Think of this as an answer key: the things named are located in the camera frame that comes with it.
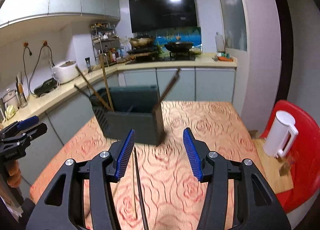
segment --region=orange cloth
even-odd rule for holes
[[[193,177],[182,142],[182,132],[190,127],[194,137],[207,143],[226,159],[251,159],[262,165],[250,135],[231,103],[225,102],[162,102],[164,129],[167,137],[158,147],[137,145],[137,156],[149,228],[196,229],[207,184]],[[90,160],[108,150],[116,140],[105,139],[93,117],[51,160],[30,189],[37,202],[60,166],[69,158],[77,162]],[[129,162],[118,186],[111,184],[114,203],[122,230],[143,229],[135,179],[137,218],[132,215],[131,174]],[[84,206],[86,225],[91,229],[89,182],[85,181]],[[232,227],[233,184],[229,182],[229,198],[225,229]]]

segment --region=red chair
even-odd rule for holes
[[[261,138],[268,136],[278,110],[292,114],[299,131],[287,155],[294,160],[291,167],[293,189],[276,195],[284,211],[289,213],[320,188],[320,129],[307,112],[288,101],[280,100],[275,104]]]

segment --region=white rice cooker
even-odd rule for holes
[[[63,61],[54,67],[53,77],[55,80],[60,81],[60,84],[67,83],[79,76],[79,72],[76,70],[77,62],[75,60]]]

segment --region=silver screw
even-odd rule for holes
[[[67,166],[72,165],[72,164],[73,164],[73,159],[68,159],[68,160],[66,160],[65,164],[66,164]]]
[[[209,152],[209,157],[210,158],[216,158],[216,157],[218,157],[218,154],[216,153],[216,152]]]
[[[244,160],[244,164],[247,165],[247,166],[251,166],[252,165],[252,160],[245,159]]]
[[[103,151],[103,152],[100,153],[100,157],[102,157],[102,158],[106,158],[106,157],[108,157],[109,155],[110,155],[110,153],[107,152],[107,151]]]

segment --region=spice rack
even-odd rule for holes
[[[105,66],[109,67],[116,64],[116,61],[112,62],[112,57],[109,53],[105,52],[106,46],[108,49],[115,48],[117,50],[121,48],[119,37],[116,34],[116,27],[110,23],[96,23],[90,25],[90,32],[96,62],[99,62],[99,56],[103,55]]]

